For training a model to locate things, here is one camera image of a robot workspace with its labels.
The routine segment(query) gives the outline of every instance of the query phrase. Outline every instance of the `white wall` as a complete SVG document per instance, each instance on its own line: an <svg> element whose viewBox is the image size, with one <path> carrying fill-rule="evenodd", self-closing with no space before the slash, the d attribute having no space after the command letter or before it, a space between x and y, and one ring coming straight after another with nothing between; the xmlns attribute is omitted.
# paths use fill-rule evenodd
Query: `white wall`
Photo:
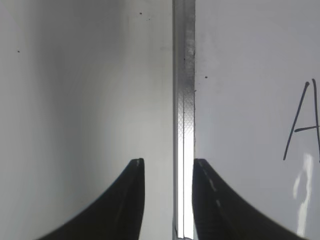
<svg viewBox="0 0 320 240"><path fill-rule="evenodd" d="M316 125L311 80L320 86L319 10L317 0L201 0L195 27L196 156L261 212L315 240L316 131L294 133L283 156L306 81L296 128Z"/></svg>
<svg viewBox="0 0 320 240"><path fill-rule="evenodd" d="M52 231L139 157L140 239L172 237L171 17L170 0L0 1L0 239Z"/></svg>

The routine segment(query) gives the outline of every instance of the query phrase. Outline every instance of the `metal strip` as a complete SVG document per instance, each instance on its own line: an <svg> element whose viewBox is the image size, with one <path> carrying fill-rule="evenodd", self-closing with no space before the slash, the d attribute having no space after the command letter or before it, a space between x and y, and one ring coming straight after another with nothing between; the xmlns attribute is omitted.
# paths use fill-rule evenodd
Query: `metal strip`
<svg viewBox="0 0 320 240"><path fill-rule="evenodd" d="M194 239L195 0L173 0L175 227Z"/></svg>

